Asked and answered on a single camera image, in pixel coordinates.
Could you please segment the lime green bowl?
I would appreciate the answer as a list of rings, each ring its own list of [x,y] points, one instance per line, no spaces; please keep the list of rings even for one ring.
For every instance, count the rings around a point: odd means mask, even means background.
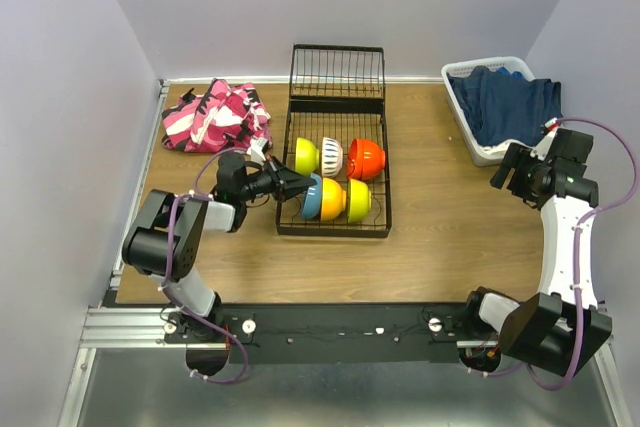
[[[348,183],[347,221],[356,223],[368,216],[372,207],[372,194],[368,185],[357,179]]]
[[[294,154],[294,170],[301,175],[310,176],[320,165],[320,150],[309,139],[297,137]]]

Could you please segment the blue bowl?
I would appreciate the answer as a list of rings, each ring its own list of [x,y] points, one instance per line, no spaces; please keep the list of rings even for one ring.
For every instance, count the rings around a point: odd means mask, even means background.
[[[312,173],[310,178],[314,181],[314,184],[306,191],[301,212],[301,216],[305,220],[317,217],[320,214],[322,204],[322,177]]]

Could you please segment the yellow orange bowl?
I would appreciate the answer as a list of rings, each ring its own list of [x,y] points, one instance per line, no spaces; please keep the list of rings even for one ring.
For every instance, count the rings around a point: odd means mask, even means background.
[[[340,183],[332,178],[322,180],[322,201],[320,219],[332,221],[339,217],[346,209],[347,193]]]

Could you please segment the white pink bowl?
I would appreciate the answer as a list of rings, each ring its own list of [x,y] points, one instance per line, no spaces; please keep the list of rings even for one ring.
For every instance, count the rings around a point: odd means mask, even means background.
[[[331,137],[324,137],[321,146],[321,175],[335,178],[343,166],[343,148],[341,143]]]

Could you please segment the orange bowl top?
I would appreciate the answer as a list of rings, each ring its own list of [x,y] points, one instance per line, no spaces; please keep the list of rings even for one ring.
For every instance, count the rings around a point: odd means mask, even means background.
[[[360,154],[362,180],[377,177],[386,167],[386,152],[376,142],[370,139],[359,139],[358,153]]]

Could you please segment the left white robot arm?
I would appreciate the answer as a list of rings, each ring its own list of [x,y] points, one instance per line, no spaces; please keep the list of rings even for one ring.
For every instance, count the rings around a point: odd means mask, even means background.
[[[210,192],[151,190],[121,247],[122,261],[157,280],[160,291],[188,318],[188,331],[201,342],[214,340],[222,330],[220,296],[195,267],[203,232],[235,232],[249,202],[269,196],[286,201],[315,185],[275,156],[255,162],[229,149],[213,159],[218,167]]]

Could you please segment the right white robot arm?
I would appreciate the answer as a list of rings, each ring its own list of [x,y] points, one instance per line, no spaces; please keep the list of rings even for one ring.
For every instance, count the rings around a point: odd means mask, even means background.
[[[525,302],[480,287],[459,317],[467,336],[494,331],[502,354],[559,376],[575,375],[612,332],[591,284],[588,214],[599,205],[598,185],[585,176],[592,147],[591,135],[559,127],[535,147],[509,146],[490,184],[540,213],[539,286]]]

